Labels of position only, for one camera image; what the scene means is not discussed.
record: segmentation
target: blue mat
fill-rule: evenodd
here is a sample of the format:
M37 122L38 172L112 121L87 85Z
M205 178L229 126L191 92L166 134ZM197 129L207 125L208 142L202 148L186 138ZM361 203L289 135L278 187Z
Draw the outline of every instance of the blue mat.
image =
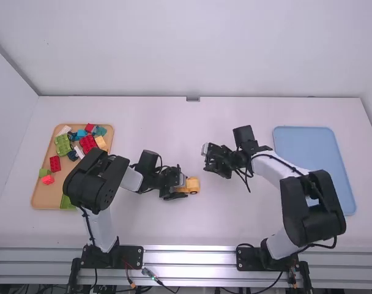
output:
M280 126L273 131L276 153L298 167L330 173L345 215L356 212L356 203L346 175L334 132L327 127ZM307 200L308 206L318 204Z

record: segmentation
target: lime green lego brick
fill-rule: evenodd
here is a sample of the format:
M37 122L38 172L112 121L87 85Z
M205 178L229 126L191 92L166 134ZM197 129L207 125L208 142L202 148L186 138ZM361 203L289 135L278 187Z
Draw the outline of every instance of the lime green lego brick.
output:
M76 206L72 205L69 197L63 194L59 209L76 210Z
M56 151L59 156L65 156L68 154L68 152L72 151L72 147L70 146L70 143L57 144Z
M60 135L58 137L55 137L54 138L54 143L56 145L58 145L58 144L66 144L66 143L69 144L68 134L62 134L62 135Z
M44 176L51 175L51 170L48 170L47 168L41 168L39 170L39 178L43 178Z

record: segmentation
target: yellow toy car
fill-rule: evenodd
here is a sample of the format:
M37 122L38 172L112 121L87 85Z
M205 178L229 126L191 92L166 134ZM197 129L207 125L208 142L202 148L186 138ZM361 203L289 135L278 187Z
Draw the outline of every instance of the yellow toy car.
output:
M197 194L199 192L199 179L195 176L191 176L186 179L186 185L183 187L175 188L175 192L181 192L186 194Z

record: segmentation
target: lego brick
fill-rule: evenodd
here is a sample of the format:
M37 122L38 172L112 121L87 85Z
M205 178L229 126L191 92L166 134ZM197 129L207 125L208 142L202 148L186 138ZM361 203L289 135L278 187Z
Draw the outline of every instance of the lego brick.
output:
M77 156L76 150L69 151L67 155L68 155L68 158L69 158L71 161L76 161L76 160L78 159L78 156Z
M98 147L92 135L86 135L79 140L81 147L83 147L84 154L87 154L92 148Z
M76 210L76 206L71 204L70 199L65 194L62 195L61 205L59 206L60 209L69 209L69 210Z
M72 128L70 126L67 126L65 125L62 130L59 131L59 133L57 134L57 137L58 136L61 136L63 134L67 134L68 132L70 132L72 130Z
M66 143L69 144L70 142L69 142L68 134L62 134L60 136L55 137L54 138L54 143L56 145L58 145L58 144L66 144Z
M47 175L42 178L42 182L46 185L50 185L54 183L54 178L51 175Z
M93 133L95 132L95 128L96 126L94 124L87 124L84 130L86 132Z
M106 135L106 133L107 133L107 130L104 127L100 127L100 126L96 127L95 134L97 136L104 136Z
M50 158L50 170L52 173L56 173L61 170L61 163L59 161L58 155L52 156Z
M68 132L68 138L71 142L78 141L77 132Z
M100 149L107 151L107 145L102 136L96 137L95 142Z
M87 135L87 132L85 130L77 130L77 137L79 137L79 139L85 137Z
M80 148L79 148L78 146L75 146L74 149L75 149L75 151L76 151L78 157L80 157L80 159L83 159L83 158L84 158L84 154L83 154L83 152L80 150Z
M47 168L41 168L39 170L39 178L43 178L44 176L51 175L51 170L48 170Z
M61 156L61 157L67 155L72 150L73 149L72 149L72 146L70 145L70 143L67 143L67 144L57 144L56 145L57 154L59 156Z

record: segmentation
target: red lego brick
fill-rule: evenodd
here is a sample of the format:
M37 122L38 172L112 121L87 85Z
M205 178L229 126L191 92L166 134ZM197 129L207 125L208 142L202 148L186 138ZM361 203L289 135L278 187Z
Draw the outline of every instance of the red lego brick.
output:
M83 147L84 154L87 154L93 147L98 147L92 135L86 135L81 138L79 143Z
M51 175L47 175L42 178L42 182L46 185L50 185L54 183L54 178Z
M59 172L61 170L61 163L58 155L50 158L50 170L52 173Z
M85 127L85 131L89 132L89 133L92 133L92 131L94 130L95 128L95 125L94 124L87 124L86 127Z

